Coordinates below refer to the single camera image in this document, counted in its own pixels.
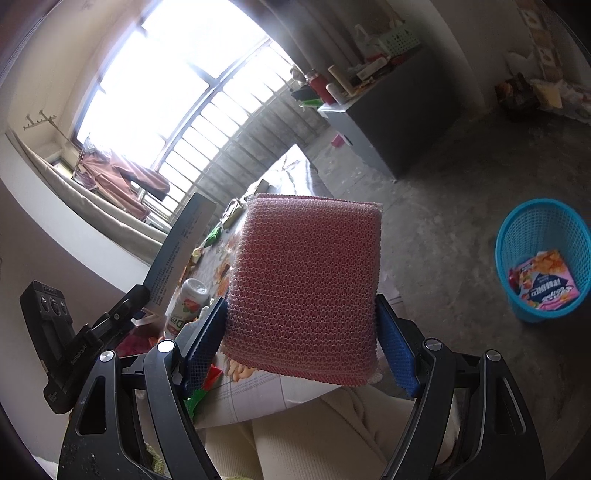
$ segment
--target blue gripper pad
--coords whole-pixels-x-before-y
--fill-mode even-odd
[[[189,398],[195,390],[201,388],[212,364],[224,333],[226,332],[226,312],[228,304],[222,297],[210,308],[205,325],[197,338],[189,346],[181,369],[183,380],[180,384],[183,398]]]
[[[405,389],[412,398],[417,398],[421,391],[421,384],[417,379],[415,358],[421,346],[422,334],[414,323],[396,317],[392,307],[381,294],[377,295],[375,299],[375,313],[378,341],[396,383]],[[405,338],[397,321],[408,322],[412,325],[404,325],[405,327],[410,326],[412,338]]]

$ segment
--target silver screw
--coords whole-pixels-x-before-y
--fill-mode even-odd
[[[501,359],[501,354],[499,352],[497,352],[496,350],[488,350],[486,353],[486,357],[491,362],[498,362]]]
[[[115,356],[115,352],[113,350],[105,350],[104,352],[101,353],[99,359],[101,362],[109,362],[109,361],[113,360],[114,356]]]
[[[430,338],[425,340],[425,346],[433,352],[438,352],[439,350],[441,350],[442,347],[441,342],[436,338]]]
[[[158,344],[158,351],[162,353],[166,353],[171,351],[174,348],[174,342],[172,340],[162,340]]]

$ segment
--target white basket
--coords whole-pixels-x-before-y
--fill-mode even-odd
[[[421,44],[416,35],[406,26],[393,28],[379,37],[388,55],[395,57]]]

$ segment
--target red sponge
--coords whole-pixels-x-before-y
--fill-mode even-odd
[[[268,372],[364,385],[376,371],[381,207],[258,195],[248,205],[222,351]]]

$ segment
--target window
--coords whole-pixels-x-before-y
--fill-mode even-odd
[[[172,224],[202,186],[212,161],[291,78],[291,60],[228,0],[163,0],[123,44],[82,115],[87,138],[170,183],[160,202],[141,192],[159,222]]]

